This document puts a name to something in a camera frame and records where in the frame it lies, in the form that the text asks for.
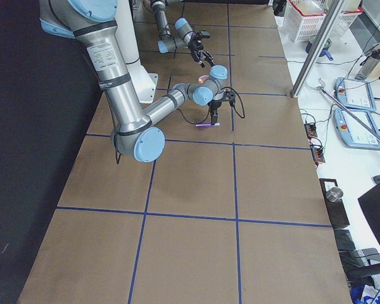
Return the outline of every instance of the white basket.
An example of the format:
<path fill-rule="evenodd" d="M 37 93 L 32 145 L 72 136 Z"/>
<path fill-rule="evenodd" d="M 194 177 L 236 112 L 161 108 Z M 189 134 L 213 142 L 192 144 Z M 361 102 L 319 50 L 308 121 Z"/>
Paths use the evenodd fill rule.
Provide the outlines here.
<path fill-rule="evenodd" d="M 316 35 L 325 19 L 325 13 L 319 15 L 303 15 L 297 8 L 296 4 L 300 0 L 288 0 L 286 12 L 284 13 L 284 25 L 288 30 L 290 38 L 294 42 L 308 41 L 312 35 Z M 321 8 L 324 8 L 326 0 L 314 0 Z M 330 38 L 339 39 L 349 29 L 356 17 L 363 12 L 361 8 L 358 11 L 345 11 L 339 16 L 338 24 L 335 24 Z"/>

